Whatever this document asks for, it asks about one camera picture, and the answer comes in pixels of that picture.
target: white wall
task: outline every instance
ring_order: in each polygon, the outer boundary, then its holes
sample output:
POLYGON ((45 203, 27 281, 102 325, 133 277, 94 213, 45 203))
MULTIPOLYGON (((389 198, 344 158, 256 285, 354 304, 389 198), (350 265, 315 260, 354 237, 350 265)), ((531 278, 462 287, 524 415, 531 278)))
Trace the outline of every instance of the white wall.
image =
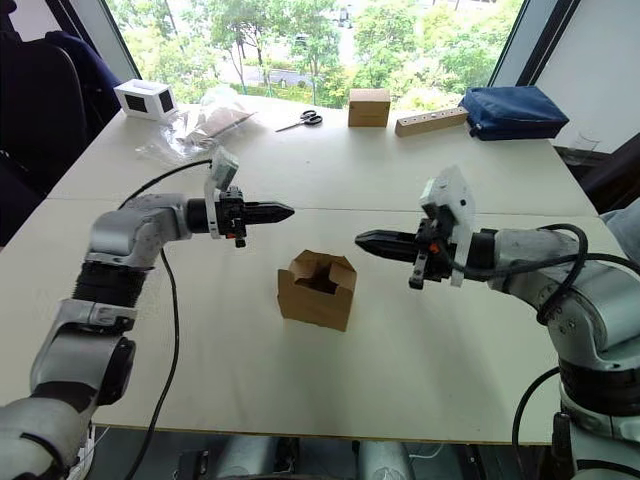
POLYGON ((44 0, 16 0, 18 8, 9 14, 13 28, 25 42, 37 40, 60 25, 44 0))
POLYGON ((553 141, 578 133, 611 153, 640 132, 640 1, 582 0, 536 85, 571 120, 553 141))

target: box flap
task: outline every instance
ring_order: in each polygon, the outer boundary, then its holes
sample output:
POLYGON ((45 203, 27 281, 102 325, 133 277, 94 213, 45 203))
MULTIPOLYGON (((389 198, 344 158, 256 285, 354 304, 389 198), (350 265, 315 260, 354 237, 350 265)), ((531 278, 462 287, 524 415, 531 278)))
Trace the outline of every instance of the box flap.
POLYGON ((353 291, 356 287, 356 272, 353 270, 353 268, 347 268, 343 264, 334 261, 331 262, 331 269, 329 270, 329 280, 342 288, 353 291))
POLYGON ((293 273, 289 270, 278 270, 278 291, 286 289, 289 285, 293 285, 294 277, 293 273))
POLYGON ((316 263, 313 276, 311 278, 296 278, 295 284, 318 292, 335 295, 339 285, 330 278, 332 265, 332 263, 324 265, 320 262, 316 263))
POLYGON ((293 274, 294 281, 299 278, 311 278, 313 277, 318 261, 315 259, 310 260, 294 260, 289 265, 289 271, 293 274))
POLYGON ((352 88, 349 102, 390 102, 391 95, 386 88, 352 88))
POLYGON ((311 250, 304 250, 300 255, 293 259, 294 262, 315 261, 318 256, 326 255, 324 253, 316 253, 311 250))
POLYGON ((351 265, 351 263, 349 262, 349 260, 347 260, 347 257, 335 257, 333 255, 329 255, 331 257, 331 260, 339 265, 342 265, 344 268, 346 268, 347 270, 351 270, 352 272, 355 272, 356 269, 353 268, 353 265, 351 265))

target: wooden block with holes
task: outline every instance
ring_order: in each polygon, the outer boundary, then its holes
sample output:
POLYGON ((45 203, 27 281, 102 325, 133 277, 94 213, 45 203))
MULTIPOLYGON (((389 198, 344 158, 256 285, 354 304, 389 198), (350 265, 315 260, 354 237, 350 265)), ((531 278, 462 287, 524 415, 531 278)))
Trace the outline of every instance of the wooden block with holes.
POLYGON ((408 137, 409 135, 460 125, 467 119, 467 113, 463 107, 456 107, 399 118, 396 122, 396 135, 408 137))

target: black cable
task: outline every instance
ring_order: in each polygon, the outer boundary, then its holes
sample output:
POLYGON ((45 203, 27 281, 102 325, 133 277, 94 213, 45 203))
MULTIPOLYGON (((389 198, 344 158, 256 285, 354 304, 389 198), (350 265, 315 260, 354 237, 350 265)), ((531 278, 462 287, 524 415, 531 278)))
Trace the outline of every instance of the black cable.
POLYGON ((183 170, 187 170, 188 168, 196 167, 198 165, 205 165, 205 164, 211 165, 211 160, 198 160, 197 162, 187 163, 186 165, 182 165, 182 166, 180 166, 178 168, 174 168, 173 170, 169 170, 168 172, 165 172, 162 175, 157 176, 156 178, 154 178, 152 180, 149 180, 147 183, 142 185, 138 190, 136 190, 131 195, 129 195, 127 197, 127 199, 120 204, 120 206, 118 207, 118 210, 120 210, 122 207, 124 207, 124 205, 129 200, 132 200, 132 199, 136 198, 138 195, 140 195, 141 193, 149 190, 151 187, 153 187, 156 183, 159 183, 161 180, 164 180, 165 178, 170 177, 171 175, 173 175, 175 173, 181 172, 183 170))
MULTIPOLYGON (((182 165, 178 168, 174 168, 173 170, 169 170, 168 172, 163 173, 162 175, 148 181, 142 187, 136 190, 134 193, 129 195, 129 197, 127 197, 127 199, 124 202, 122 202, 122 204, 118 207, 118 210, 124 207, 124 205, 129 200, 136 198, 138 195, 145 192, 146 190, 148 190, 149 188, 151 188, 161 180, 175 173, 186 170, 188 168, 196 167, 198 165, 205 165, 205 164, 210 165, 211 160, 199 160, 197 162, 187 163, 186 165, 182 165)), ((142 463, 142 460, 144 459, 144 456, 147 453, 147 450, 149 449, 149 444, 151 443, 151 439, 153 438, 153 434, 155 433, 156 423, 158 421, 158 417, 160 416, 162 405, 164 404, 164 400, 167 394, 169 393, 169 389, 171 388, 171 383, 173 383, 173 377, 176 373, 176 368, 178 366, 178 357, 180 354, 180 315, 178 311, 178 288, 176 285, 176 279, 173 275, 173 270, 171 270, 171 266, 169 265, 169 260, 167 260, 167 256, 165 254, 164 248, 160 250, 160 258, 162 259, 162 264, 164 265, 164 268, 166 269, 167 274, 169 275, 169 282, 171 283, 171 299, 173 304, 173 328, 174 328, 173 357, 171 359, 171 368, 169 369, 169 375, 167 375, 167 380, 165 381, 164 387, 162 387, 162 392, 160 393, 160 397, 158 397, 158 401, 156 402, 156 406, 153 410, 153 415, 151 416, 151 421, 149 422, 149 427, 147 428, 147 432, 144 436, 144 440, 142 441, 142 445, 140 446, 140 450, 138 451, 138 455, 136 456, 136 459, 131 465, 131 468, 129 469, 129 473, 127 473, 127 476, 125 477, 126 480, 131 480, 135 476, 136 472, 138 471, 138 468, 140 467, 140 464, 142 463)))
POLYGON ((536 316, 538 323, 547 325, 547 323, 549 323, 549 320, 547 319, 549 312, 554 310, 560 304, 560 302, 562 302, 564 296, 571 289, 573 282, 575 282, 576 278, 578 278, 578 275, 580 275, 580 272, 582 271, 582 267, 584 267, 584 264, 587 261, 589 240, 587 239, 587 235, 582 229, 569 223, 556 223, 553 225, 547 225, 546 227, 542 227, 541 230, 568 230, 578 237, 578 256, 573 262, 571 271, 562 281, 560 286, 549 296, 549 298, 547 298, 547 300, 538 309, 538 314, 536 316))
POLYGON ((553 377, 554 375, 560 373, 559 367, 554 367, 551 370, 544 372, 538 378, 536 378, 529 388, 524 392, 520 402, 518 403, 518 408, 516 409, 516 414, 513 417, 513 426, 511 427, 511 445, 513 446, 516 461, 518 462, 518 468, 520 469, 520 475, 523 480, 526 480, 526 472, 524 469, 524 463, 522 462, 522 455, 520 452, 520 423, 522 421, 522 414, 524 413, 524 409, 527 406, 527 402, 533 395, 540 385, 542 385, 547 379, 553 377))
POLYGON ((131 480, 136 472, 138 471, 138 467, 142 463, 145 454, 147 453, 147 449, 149 448, 149 444, 151 443, 151 439, 153 438, 153 434, 156 429, 156 422, 158 421, 158 417, 160 416, 160 410, 162 409, 162 404, 164 403, 164 399, 169 393, 169 389, 171 388, 171 383, 173 382, 173 376, 176 373, 176 367, 178 366, 178 356, 180 354, 180 316, 178 313, 178 291, 176 288, 176 279, 173 276, 173 271, 171 270, 171 266, 169 265, 169 261, 167 260, 167 256, 165 255, 164 248, 160 250, 160 258, 162 258, 162 263, 164 264, 164 268, 167 269, 167 274, 169 274, 169 282, 171 282, 171 300, 173 303, 173 328, 174 328, 174 342, 173 342, 173 358, 171 359, 171 368, 169 369, 169 375, 167 376, 167 380, 162 389, 162 393, 156 402, 156 408, 153 410, 153 415, 151 416, 151 421, 149 422, 149 428, 147 428, 147 433, 144 436, 144 440, 142 441, 142 446, 138 451, 138 456, 136 457, 133 465, 129 469, 129 473, 125 477, 126 480, 131 480))
MULTIPOLYGON (((517 275, 519 273, 534 272, 536 270, 540 270, 541 268, 562 265, 563 263, 571 263, 578 258, 577 254, 563 255, 561 257, 548 258, 546 260, 539 260, 536 262, 522 261, 521 263, 510 265, 508 267, 485 269, 460 265, 451 258, 451 255, 449 255, 449 252, 447 252, 444 245, 440 245, 440 252, 452 269, 464 273, 465 276, 478 278, 479 280, 484 281, 491 280, 492 278, 496 277, 508 277, 509 275, 517 275)), ((617 255, 610 255, 608 253, 587 253, 586 259, 617 263, 618 265, 627 267, 636 274, 640 275, 640 265, 626 258, 618 257, 617 255)))

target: white box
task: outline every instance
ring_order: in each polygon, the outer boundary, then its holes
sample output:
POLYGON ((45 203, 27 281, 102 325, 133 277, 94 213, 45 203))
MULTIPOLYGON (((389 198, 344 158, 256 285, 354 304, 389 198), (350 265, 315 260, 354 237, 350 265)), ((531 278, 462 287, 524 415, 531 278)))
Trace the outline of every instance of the white box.
POLYGON ((132 117, 162 120, 178 107, 169 85, 129 80, 113 89, 124 112, 132 117))

